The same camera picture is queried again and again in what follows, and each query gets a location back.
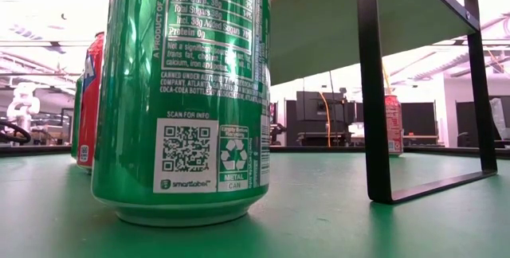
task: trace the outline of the green table surface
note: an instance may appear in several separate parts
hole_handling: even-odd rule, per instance
[[[69,155],[0,159],[0,257],[508,257],[510,161],[500,175],[402,205],[367,197],[363,154],[272,154],[249,215],[192,229],[129,225],[94,200]],[[395,188],[479,169],[404,154]]]

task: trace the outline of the metal leg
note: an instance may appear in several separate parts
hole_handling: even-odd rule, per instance
[[[488,101],[487,76],[485,74],[484,50],[480,31],[468,35],[468,45],[471,84],[473,85],[473,98],[477,115],[481,169],[485,172],[497,172],[493,118],[491,105]]]
[[[474,16],[479,18],[477,0],[465,1],[467,10],[474,11]],[[377,0],[358,0],[358,28],[369,198],[384,204],[395,204],[494,175],[497,172],[496,154],[480,30],[468,35],[468,42],[482,171],[392,193]]]
[[[391,203],[390,158],[377,0],[358,0],[358,28],[368,197],[373,201]]]

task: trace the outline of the qr code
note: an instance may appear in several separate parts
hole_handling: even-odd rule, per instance
[[[210,127],[165,126],[163,171],[202,172],[209,169]]]

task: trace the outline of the white robot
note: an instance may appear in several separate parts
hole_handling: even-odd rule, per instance
[[[33,96],[36,85],[34,83],[20,83],[14,89],[14,98],[7,108],[7,119],[30,132],[32,115],[41,109],[41,102]]]

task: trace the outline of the aluminum can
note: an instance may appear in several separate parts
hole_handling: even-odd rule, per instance
[[[404,130],[402,127],[402,107],[395,95],[386,95],[386,130],[388,132],[388,151],[390,156],[399,156],[404,152]]]
[[[97,109],[100,94],[100,73],[103,62],[104,33],[98,33],[87,50],[80,107],[80,130],[78,135],[79,167],[90,171],[96,147]]]
[[[269,188],[270,0],[110,0],[92,192],[120,219],[208,225]]]
[[[81,109],[81,86],[83,85],[83,76],[76,80],[76,94],[74,96],[73,110],[73,139],[71,140],[71,157],[77,159],[78,154],[78,134],[80,133],[80,109]]]

